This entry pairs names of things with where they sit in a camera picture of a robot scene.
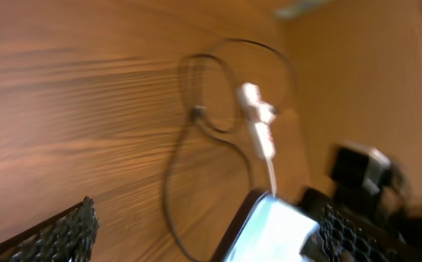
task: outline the white cable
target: white cable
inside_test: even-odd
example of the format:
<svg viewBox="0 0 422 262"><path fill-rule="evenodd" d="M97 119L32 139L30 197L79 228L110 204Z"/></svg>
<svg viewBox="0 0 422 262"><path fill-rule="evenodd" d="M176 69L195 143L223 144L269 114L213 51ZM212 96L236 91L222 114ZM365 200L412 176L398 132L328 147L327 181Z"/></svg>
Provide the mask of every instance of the white cable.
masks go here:
<svg viewBox="0 0 422 262"><path fill-rule="evenodd" d="M266 166L268 167L269 181L271 182L271 193L275 197L277 193L276 173L271 159L266 159Z"/></svg>

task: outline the black cable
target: black cable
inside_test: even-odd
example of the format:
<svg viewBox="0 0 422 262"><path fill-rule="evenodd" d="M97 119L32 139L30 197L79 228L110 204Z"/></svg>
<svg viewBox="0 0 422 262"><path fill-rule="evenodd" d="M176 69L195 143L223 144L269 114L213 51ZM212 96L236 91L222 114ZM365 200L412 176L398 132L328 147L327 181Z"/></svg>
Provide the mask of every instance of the black cable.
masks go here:
<svg viewBox="0 0 422 262"><path fill-rule="evenodd" d="M284 94L284 97L282 98L282 101L278 104L278 106L275 106L275 108L281 108L282 105L285 103L287 97L290 94L290 80L292 80L292 83L295 83L295 74L293 73L293 68L289 63L289 60L279 51L275 50L274 48L267 46L265 44L261 44L256 41L247 40L247 39L223 39L222 41L219 41L217 44L215 44L213 47L206 50L204 53L199 53L195 55L189 55L187 57L182 58L179 61L178 64L178 86L179 86L179 93L180 93L180 99L182 100L182 104L186 112L188 112L188 116L186 119L186 123L183 126L183 129L180 131L180 134L178 136L177 142L175 144L175 149L172 152L172 156L168 162L167 169L164 173L164 184L162 188L162 203L163 203L163 213L164 213L164 219L166 220L167 227L172 235L172 237L175 240L175 244L179 247L180 251L184 254L187 259L193 262L199 262L199 260L195 259L192 255L190 255L187 250L185 249L182 241L180 240L180 237L178 236L177 231L175 230L174 224L172 222L172 218L170 215L170 209L169 204L167 201L168 196L168 182L169 178L172 174L172 169L178 160L178 155L180 152L180 149L183 145L183 142L188 137L188 134L190 133L190 130L192 127L197 127L198 130L206 137L212 139L213 141L217 143L222 143L224 146L228 146L229 148L233 149L235 152L237 152L244 160L245 166L248 171L248 181L250 189L253 187L254 183L254 177L252 173L252 167L250 164L249 157L241 150L238 146L235 144L228 142L226 140L220 139L212 135L210 132L207 131L206 128L203 127L203 125L200 124L200 121L204 124L205 127L207 127L210 130L213 130L218 133L222 134L232 134L235 133L240 127L242 123L242 111L239 109L236 101L236 96L234 96L234 102L236 103L236 110L235 110L235 118L234 122L228 129L221 129L216 127L209 119L204 105L202 105L202 75L205 70L204 66L204 60L213 60L217 64L220 65L220 67L223 69L224 74L226 75L229 87L231 88L232 92L235 92L235 90L238 88L239 83L236 79L236 75L232 68L228 66L228 64L220 59L219 57L210 54L211 52L215 52L219 50L222 46L224 46L227 43L231 42L242 42L246 44L253 44L259 47L262 47L264 49L267 49L271 52L273 52L277 57L279 57L283 63L285 64L287 68L287 77L289 80L289 84L287 84L287 91ZM190 62L196 62L193 66L189 67ZM186 81L187 76L191 76L191 81Z"/></svg>
<svg viewBox="0 0 422 262"><path fill-rule="evenodd" d="M245 162L245 167L247 168L248 177L249 177L248 178L249 188L251 189L254 186L254 178L253 178L252 168L251 168L251 164L250 164L250 159L248 158L248 156L245 155L245 152L243 152L243 150L241 150L235 144L228 142L226 140L222 140L220 138L217 138L217 137L209 134L206 131L206 129L204 129L203 126L201 126L200 123L197 122L197 121L199 121L199 118L201 117L201 115L202 115L202 112L201 112L200 108L195 108L195 109L191 110L191 113L188 116L187 122L185 123L182 130L180 131L180 134L179 134L178 139L177 139L176 144L175 144L176 145L175 149L172 152L172 157L170 158L169 163L167 164L166 173L164 174L164 185L163 185L163 188L162 188L163 213L164 213L164 217L165 217L165 220L166 220L167 228L169 229L172 237L175 240L175 244L179 247L182 254L185 257L187 257L187 259L189 259L190 261L193 261L193 262L199 262L199 260L195 259L192 255L190 255L187 252L187 249L185 249L185 246L183 245L182 241L180 240L180 237L178 236L178 233L175 230L174 224L172 222L172 216L170 214L169 202L167 201L167 196L169 195L168 194L169 187L167 186L167 184L169 182L169 178L171 177L173 167L174 167L176 161L178 160L180 149L183 145L183 142L186 140L186 138L190 134L191 128L197 127L198 130L200 130L200 132L202 132L203 135L207 136L208 138L213 139L215 142L222 143L225 146L228 146L229 148L232 148L233 150L235 150L243 158L243 160Z"/></svg>

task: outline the blurry object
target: blurry object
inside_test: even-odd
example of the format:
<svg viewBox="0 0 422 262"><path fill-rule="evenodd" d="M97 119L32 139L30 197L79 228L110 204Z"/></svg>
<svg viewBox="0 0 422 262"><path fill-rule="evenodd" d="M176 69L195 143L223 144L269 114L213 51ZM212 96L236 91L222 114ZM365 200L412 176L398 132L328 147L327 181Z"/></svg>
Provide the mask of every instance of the blurry object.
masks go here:
<svg viewBox="0 0 422 262"><path fill-rule="evenodd" d="M405 198L405 177L378 149L347 142L338 146L330 177L337 183L334 201L384 226Z"/></svg>
<svg viewBox="0 0 422 262"><path fill-rule="evenodd" d="M264 190L252 190L234 216L211 261L306 261L323 256L312 237L319 224L297 207ZM307 238L314 240L305 245Z"/></svg>
<svg viewBox="0 0 422 262"><path fill-rule="evenodd" d="M276 109L261 100L260 87L256 84L244 83L237 90L237 96L246 114L248 129L253 138L256 153L266 161L271 193L275 197L277 183L272 159L276 154L276 149L269 125L276 118Z"/></svg>
<svg viewBox="0 0 422 262"><path fill-rule="evenodd" d="M323 261L323 253L327 254L329 261L422 261L420 246L386 234L380 227L352 214L314 188L306 189L298 206L321 225L318 233L322 240L314 234L311 240L315 243L302 250L321 258L319 261ZM317 251L320 242L323 249Z"/></svg>
<svg viewBox="0 0 422 262"><path fill-rule="evenodd" d="M62 211L0 244L0 261L71 261L91 258L99 228L93 200Z"/></svg>
<svg viewBox="0 0 422 262"><path fill-rule="evenodd" d="M309 258L310 261L330 262L323 248L324 243L320 230L316 230L306 239L305 245L300 250L300 255Z"/></svg>
<svg viewBox="0 0 422 262"><path fill-rule="evenodd" d="M327 2L333 0L299 0L294 4L274 11L274 15L281 19L292 19L299 15L303 15L311 10L314 10Z"/></svg>

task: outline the phone screen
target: phone screen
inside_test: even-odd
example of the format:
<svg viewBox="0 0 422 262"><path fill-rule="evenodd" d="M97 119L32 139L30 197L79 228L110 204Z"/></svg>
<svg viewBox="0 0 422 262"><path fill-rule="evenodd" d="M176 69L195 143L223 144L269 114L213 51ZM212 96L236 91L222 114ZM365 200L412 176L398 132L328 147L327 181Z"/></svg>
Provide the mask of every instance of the phone screen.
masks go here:
<svg viewBox="0 0 422 262"><path fill-rule="evenodd" d="M300 250L318 228L316 221L283 200L262 196L223 261L309 261Z"/></svg>

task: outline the black plastic object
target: black plastic object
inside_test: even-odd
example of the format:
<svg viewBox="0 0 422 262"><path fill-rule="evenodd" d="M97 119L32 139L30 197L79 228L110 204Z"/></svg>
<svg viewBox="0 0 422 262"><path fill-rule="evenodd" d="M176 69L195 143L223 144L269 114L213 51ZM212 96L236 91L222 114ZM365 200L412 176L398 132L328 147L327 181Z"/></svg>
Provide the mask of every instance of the black plastic object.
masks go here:
<svg viewBox="0 0 422 262"><path fill-rule="evenodd" d="M328 254L332 261L339 261L342 253L349 250L355 261L381 261L384 258L386 261L422 261L422 250L418 246L400 242L377 226L346 213L316 189L306 189L298 206L320 223L327 253L332 250Z"/></svg>
<svg viewBox="0 0 422 262"><path fill-rule="evenodd" d="M350 188L361 188L370 158L367 154L339 147L331 178Z"/></svg>
<svg viewBox="0 0 422 262"><path fill-rule="evenodd" d="M83 202L0 244L0 261L70 261L91 258L99 228L93 200Z"/></svg>
<svg viewBox="0 0 422 262"><path fill-rule="evenodd" d="M324 240L323 248L330 261L341 261L342 253L348 253L359 262L402 261L395 250L382 248L353 221L344 218L329 205L324 208L319 234Z"/></svg>

